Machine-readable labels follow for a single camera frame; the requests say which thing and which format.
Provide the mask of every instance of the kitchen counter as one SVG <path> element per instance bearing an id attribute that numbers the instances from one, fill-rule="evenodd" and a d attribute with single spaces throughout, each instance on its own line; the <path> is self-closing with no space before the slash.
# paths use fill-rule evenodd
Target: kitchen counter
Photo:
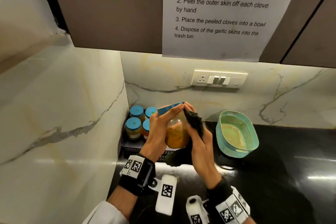
<path id="1" fill-rule="evenodd" d="M 213 133 L 215 162 L 251 207 L 257 224 L 336 223 L 336 130 L 254 125 L 259 147 L 243 159 L 225 157 Z M 122 150 L 108 193 L 115 189 L 126 163 Z M 206 198 L 193 166 L 156 163 L 156 177 L 178 177 L 172 216 L 155 212 L 157 193 L 139 197 L 130 223 L 189 223 L 187 198 Z"/>

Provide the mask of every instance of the spice jar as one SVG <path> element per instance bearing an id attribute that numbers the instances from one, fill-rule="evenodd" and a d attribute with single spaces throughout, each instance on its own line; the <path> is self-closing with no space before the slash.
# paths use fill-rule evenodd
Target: spice jar
<path id="1" fill-rule="evenodd" d="M 131 109 L 129 109 L 129 116 L 139 118 L 141 120 L 141 123 L 143 123 L 146 119 L 144 109 L 139 105 L 135 105 L 131 107 Z"/>
<path id="2" fill-rule="evenodd" d="M 145 120 L 142 124 L 142 135 L 147 141 L 149 136 L 149 120 Z"/>
<path id="3" fill-rule="evenodd" d="M 161 116 L 179 104 L 183 104 L 183 102 L 162 107 L 157 110 L 157 114 Z M 188 121 L 184 115 L 184 112 L 180 112 L 168 123 L 165 141 L 169 148 L 178 149 L 187 146 L 190 141 L 190 136 L 186 127 L 187 123 Z"/>
<path id="4" fill-rule="evenodd" d="M 156 113 L 156 111 L 157 111 L 156 107 L 148 107 L 145 111 L 146 119 L 149 119 L 149 117 L 152 114 Z"/>
<path id="5" fill-rule="evenodd" d="M 126 121 L 126 133 L 131 140 L 137 140 L 141 136 L 141 120 L 137 117 Z"/>

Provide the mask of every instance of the wall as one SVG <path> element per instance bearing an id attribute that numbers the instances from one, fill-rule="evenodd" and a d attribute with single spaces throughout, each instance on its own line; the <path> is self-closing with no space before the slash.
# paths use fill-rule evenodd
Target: wall
<path id="1" fill-rule="evenodd" d="M 254 124 L 335 128 L 336 69 L 270 63 L 177 59 L 121 52 L 129 106 L 188 101 L 206 120 L 221 111 L 244 113 Z M 247 72 L 241 89 L 191 86 L 195 69 Z"/>
<path id="2" fill-rule="evenodd" d="M 0 223 L 82 223 L 128 113 L 120 52 L 75 48 L 46 0 L 0 8 Z"/>

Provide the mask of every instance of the hand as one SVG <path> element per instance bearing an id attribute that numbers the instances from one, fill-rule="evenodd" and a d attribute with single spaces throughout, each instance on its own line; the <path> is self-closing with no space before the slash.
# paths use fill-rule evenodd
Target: hand
<path id="1" fill-rule="evenodd" d="M 158 112 L 156 112 L 149 117 L 149 136 L 140 151 L 143 156 L 156 162 L 165 152 L 167 125 L 183 108 L 183 104 L 179 104 L 161 116 L 158 116 Z"/>
<path id="2" fill-rule="evenodd" d="M 184 104 L 185 109 L 193 111 L 194 107 L 189 103 Z M 213 158 L 212 133 L 204 127 L 203 141 L 196 129 L 187 124 L 188 133 L 192 139 L 191 159 L 192 165 L 200 175 L 208 189 L 213 189 L 222 179 L 217 171 Z"/>

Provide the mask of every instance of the white sleeve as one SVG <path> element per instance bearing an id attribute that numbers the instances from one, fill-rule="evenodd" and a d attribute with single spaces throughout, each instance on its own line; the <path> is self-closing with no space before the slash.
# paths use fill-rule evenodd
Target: white sleeve
<path id="1" fill-rule="evenodd" d="M 99 203 L 82 224 L 128 224 L 128 220 L 114 205 Z"/>

